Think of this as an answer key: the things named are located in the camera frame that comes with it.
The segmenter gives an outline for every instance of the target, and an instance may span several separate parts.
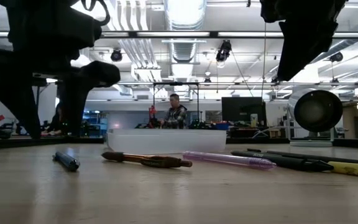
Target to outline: white plastic container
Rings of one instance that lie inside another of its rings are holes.
[[[194,129],[110,129],[108,146],[129,154],[168,154],[185,151],[221,152],[226,131]]]

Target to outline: black pen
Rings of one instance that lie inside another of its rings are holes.
[[[242,157],[256,157],[268,159],[277,164],[279,167],[289,168],[293,170],[301,171],[314,171],[321,172],[327,170],[333,170],[334,167],[327,164],[326,162],[315,160],[315,159],[299,159],[284,157],[275,154],[267,154],[263,152],[252,152],[252,151],[232,151],[233,156]]]
[[[248,151],[256,152],[258,149],[248,149]],[[266,151],[264,153],[275,154],[285,157],[291,158],[299,158],[299,159],[316,159],[323,162],[348,162],[348,163],[358,163],[357,159],[344,159],[344,158],[336,158],[336,157],[329,157],[329,156],[314,156],[314,155],[306,155],[306,154],[297,154],[297,153],[290,153],[290,152],[278,152],[278,151]]]

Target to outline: wooden table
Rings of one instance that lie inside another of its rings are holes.
[[[153,169],[106,162],[102,145],[0,150],[0,223],[358,223],[358,177],[195,162]],[[358,159],[358,149],[228,145]],[[69,173],[56,150],[81,162]]]

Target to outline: purple pen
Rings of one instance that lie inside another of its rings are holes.
[[[241,157],[241,156],[229,156],[222,154],[213,154],[206,152],[193,152],[186,151],[183,153],[183,158],[188,160],[202,160],[211,162],[220,162],[224,164],[235,164],[242,166],[249,166],[256,169],[269,170],[276,167],[276,163],[261,158]]]

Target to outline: black monitor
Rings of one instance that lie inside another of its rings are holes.
[[[250,122],[251,114],[257,114],[259,125],[266,126],[266,104],[261,97],[222,97],[223,121]]]

